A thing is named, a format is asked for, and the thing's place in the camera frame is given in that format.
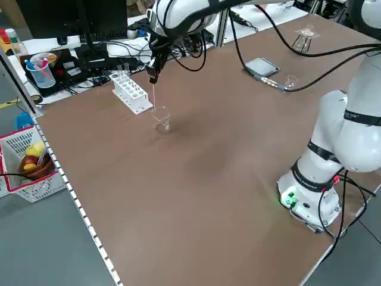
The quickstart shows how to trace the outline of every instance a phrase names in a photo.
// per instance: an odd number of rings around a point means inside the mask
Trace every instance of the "brown tabletop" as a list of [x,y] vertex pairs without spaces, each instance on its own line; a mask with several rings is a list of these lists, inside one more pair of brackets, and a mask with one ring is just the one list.
[[[315,15],[280,29],[292,42],[309,23],[321,35],[310,52],[371,41]],[[294,74],[298,86],[354,53],[298,57],[273,29],[239,44],[245,60],[266,57],[282,68],[275,80]],[[360,62],[283,94],[242,72],[230,43],[208,50],[200,72],[166,65],[155,95],[171,112],[167,135],[150,112],[130,112],[111,84],[47,106],[38,121],[124,285],[298,285],[331,240],[289,215],[276,182],[305,150],[321,96],[346,89]],[[133,78],[152,99],[147,75]],[[370,189],[380,182],[377,173],[353,178]],[[347,203],[349,221],[358,191],[348,190]]]

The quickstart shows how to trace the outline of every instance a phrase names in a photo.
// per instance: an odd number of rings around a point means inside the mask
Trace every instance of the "yellow tape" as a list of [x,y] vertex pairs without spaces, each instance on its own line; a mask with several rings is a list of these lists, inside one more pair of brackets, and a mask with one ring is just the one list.
[[11,100],[11,101],[7,101],[5,103],[0,103],[0,109],[11,106],[11,105],[15,104],[16,102],[17,102],[17,100]]

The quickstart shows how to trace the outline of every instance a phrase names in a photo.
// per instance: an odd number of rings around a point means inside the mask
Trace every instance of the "yellow fruit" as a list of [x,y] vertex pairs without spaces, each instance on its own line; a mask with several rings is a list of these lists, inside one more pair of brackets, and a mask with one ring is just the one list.
[[33,147],[39,151],[41,154],[44,152],[45,150],[45,144],[42,142],[42,141],[39,141],[37,143],[35,143],[35,145],[33,145]]
[[42,154],[38,150],[36,150],[34,146],[29,146],[28,148],[26,148],[25,153],[26,153],[26,156],[35,156],[37,158],[39,158]]
[[34,169],[35,167],[36,167],[36,164],[33,164],[33,163],[25,164],[24,170],[27,171],[30,169]]

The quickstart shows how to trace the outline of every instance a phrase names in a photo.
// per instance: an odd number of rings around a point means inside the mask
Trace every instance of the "keyboard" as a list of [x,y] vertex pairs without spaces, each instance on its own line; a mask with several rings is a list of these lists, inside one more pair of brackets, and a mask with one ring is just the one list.
[[[102,42],[108,40],[126,39],[127,28],[120,28],[115,30],[109,30],[104,33],[91,33],[90,34],[94,42]],[[81,35],[81,42],[86,42],[84,35]]]

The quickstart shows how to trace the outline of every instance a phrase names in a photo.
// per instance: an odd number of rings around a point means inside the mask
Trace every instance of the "test tube rack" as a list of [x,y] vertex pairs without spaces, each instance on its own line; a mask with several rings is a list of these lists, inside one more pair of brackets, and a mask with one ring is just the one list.
[[127,75],[113,74],[110,79],[114,82],[113,93],[135,115],[153,107],[153,104],[149,102],[148,94]]

